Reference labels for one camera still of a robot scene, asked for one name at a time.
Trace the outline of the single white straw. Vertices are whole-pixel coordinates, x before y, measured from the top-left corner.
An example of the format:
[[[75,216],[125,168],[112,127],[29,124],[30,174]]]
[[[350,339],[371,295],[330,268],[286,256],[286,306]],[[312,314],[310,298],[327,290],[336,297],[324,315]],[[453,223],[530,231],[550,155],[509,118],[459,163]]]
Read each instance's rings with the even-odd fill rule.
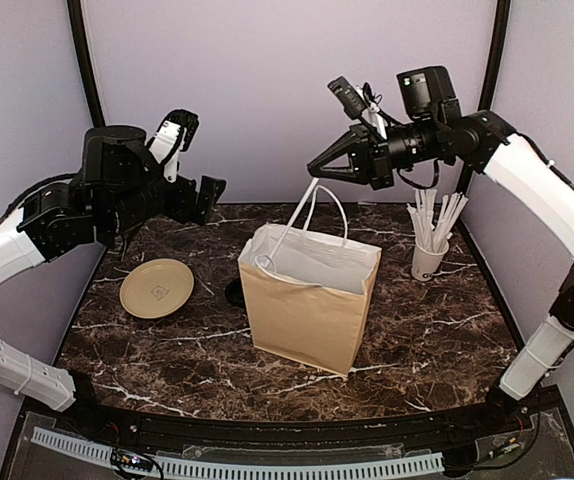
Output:
[[[290,229],[292,228],[295,221],[297,220],[297,218],[298,218],[300,212],[302,211],[304,205],[306,204],[307,200],[312,195],[313,191],[315,190],[316,186],[318,185],[318,182],[319,182],[318,178],[313,178],[311,180],[309,186],[305,190],[303,196],[301,197],[299,203],[297,204],[295,210],[293,211],[291,217],[289,218],[289,220],[288,220],[283,232],[281,233],[276,245],[273,247],[270,254],[267,256],[267,265],[270,266],[271,268],[274,268],[273,260],[274,260],[274,257],[276,255],[278,249],[280,248],[280,246],[284,242],[285,237],[287,236]]]

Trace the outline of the stack of black cup lids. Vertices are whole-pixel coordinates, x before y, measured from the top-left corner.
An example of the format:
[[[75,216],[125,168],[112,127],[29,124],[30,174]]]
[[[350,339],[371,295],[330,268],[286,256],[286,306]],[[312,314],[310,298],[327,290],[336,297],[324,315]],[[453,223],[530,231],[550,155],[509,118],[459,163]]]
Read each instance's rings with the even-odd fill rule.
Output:
[[[232,280],[225,289],[225,297],[230,305],[243,308],[245,306],[242,282],[240,278]]]

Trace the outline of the brown paper bag white handles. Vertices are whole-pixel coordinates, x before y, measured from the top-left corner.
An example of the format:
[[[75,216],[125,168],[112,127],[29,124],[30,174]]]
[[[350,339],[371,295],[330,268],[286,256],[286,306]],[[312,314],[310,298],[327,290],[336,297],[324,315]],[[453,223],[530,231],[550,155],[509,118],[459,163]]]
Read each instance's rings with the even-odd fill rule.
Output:
[[[347,376],[360,348],[381,248],[267,223],[238,257],[255,348]]]

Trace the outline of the white cup holding straws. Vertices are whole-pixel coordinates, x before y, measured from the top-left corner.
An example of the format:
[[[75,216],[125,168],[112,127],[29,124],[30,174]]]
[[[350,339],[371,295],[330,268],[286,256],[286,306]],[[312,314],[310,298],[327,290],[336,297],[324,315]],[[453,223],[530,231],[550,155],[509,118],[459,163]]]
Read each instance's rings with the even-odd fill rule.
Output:
[[[441,241],[438,247],[427,247],[421,244],[419,238],[416,238],[411,263],[412,277],[421,282],[431,280],[448,250],[447,240]]]

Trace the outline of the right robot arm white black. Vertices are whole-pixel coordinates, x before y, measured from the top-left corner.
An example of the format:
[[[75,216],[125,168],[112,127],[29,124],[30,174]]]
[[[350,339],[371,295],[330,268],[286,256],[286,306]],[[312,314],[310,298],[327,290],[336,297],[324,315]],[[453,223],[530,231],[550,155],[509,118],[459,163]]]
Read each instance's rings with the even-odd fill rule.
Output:
[[[420,162],[461,160],[520,201],[573,261],[547,317],[489,393],[491,401],[478,410],[478,426],[497,434],[514,420],[515,403],[574,345],[574,185],[528,136],[497,114],[462,114],[445,67],[400,73],[397,83],[406,124],[384,113],[369,87],[355,87],[343,76],[328,83],[354,123],[308,164],[309,174],[381,190]]]

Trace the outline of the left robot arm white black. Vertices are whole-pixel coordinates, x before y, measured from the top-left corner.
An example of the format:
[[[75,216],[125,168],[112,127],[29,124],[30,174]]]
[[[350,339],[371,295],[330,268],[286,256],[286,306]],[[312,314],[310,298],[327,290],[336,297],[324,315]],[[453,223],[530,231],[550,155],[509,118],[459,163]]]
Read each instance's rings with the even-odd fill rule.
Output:
[[[150,218],[205,224],[226,182],[180,174],[180,155],[199,127],[177,109],[151,138],[135,126],[88,130],[75,173],[42,180],[21,193],[0,218],[0,285],[80,245],[126,248]],[[0,385],[54,411],[66,412],[87,436],[108,427],[107,412],[85,374],[47,365],[0,339]]]

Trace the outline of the beige round plate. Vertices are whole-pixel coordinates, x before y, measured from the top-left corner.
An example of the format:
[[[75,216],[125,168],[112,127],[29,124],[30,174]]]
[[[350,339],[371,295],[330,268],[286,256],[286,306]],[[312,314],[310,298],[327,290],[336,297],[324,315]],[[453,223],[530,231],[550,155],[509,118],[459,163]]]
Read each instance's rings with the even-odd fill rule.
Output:
[[[194,276],[187,265],[175,259],[155,259],[141,264],[126,276],[119,299],[132,316],[158,319],[181,308],[193,288]]]

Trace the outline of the bundle of white wrapped straws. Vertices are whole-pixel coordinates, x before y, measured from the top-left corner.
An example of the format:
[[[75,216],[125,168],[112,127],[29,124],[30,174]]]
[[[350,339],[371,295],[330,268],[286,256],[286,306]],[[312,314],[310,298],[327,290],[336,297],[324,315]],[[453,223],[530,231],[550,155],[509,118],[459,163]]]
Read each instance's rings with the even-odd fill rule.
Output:
[[[443,195],[436,204],[436,189],[415,189],[415,205],[407,205],[417,244],[428,253],[438,254],[452,236],[452,228],[468,203],[461,193]]]

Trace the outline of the black right frame post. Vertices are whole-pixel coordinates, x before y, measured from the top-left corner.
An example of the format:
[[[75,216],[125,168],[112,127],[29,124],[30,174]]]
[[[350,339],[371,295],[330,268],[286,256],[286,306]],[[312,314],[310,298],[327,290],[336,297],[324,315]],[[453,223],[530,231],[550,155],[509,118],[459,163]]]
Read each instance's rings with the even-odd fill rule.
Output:
[[[492,106],[508,30],[510,8],[510,0],[496,1],[488,59],[478,102],[479,110],[490,110]]]

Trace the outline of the black frame post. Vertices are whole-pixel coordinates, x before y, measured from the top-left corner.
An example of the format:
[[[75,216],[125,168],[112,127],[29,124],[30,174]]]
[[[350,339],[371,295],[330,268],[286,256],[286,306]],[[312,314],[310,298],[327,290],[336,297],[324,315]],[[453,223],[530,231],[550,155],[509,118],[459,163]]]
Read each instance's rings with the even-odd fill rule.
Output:
[[[94,127],[106,125],[89,49],[81,0],[67,0],[70,31],[88,112]]]
[[[490,110],[492,106],[508,30],[510,8],[510,0],[496,1],[488,59],[478,102],[479,110]]]

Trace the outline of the black left frame post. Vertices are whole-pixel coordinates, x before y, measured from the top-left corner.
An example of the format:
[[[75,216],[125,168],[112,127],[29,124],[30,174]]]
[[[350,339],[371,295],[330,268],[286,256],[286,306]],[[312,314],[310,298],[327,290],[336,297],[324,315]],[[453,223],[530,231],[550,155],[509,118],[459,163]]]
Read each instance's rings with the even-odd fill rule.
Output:
[[[89,49],[81,0],[67,0],[70,31],[88,112],[94,127],[106,125]]]

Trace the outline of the black front table rail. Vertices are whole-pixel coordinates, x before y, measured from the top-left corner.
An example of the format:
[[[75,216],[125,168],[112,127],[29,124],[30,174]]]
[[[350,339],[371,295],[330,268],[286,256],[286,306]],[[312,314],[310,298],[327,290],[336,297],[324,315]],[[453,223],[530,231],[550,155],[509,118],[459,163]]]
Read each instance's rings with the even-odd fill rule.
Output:
[[[190,419],[100,408],[118,426],[99,435],[145,451],[176,451],[189,446],[251,449],[341,449],[401,444],[407,450],[469,447],[490,433],[480,426],[484,404],[434,413],[332,422],[243,422]]]

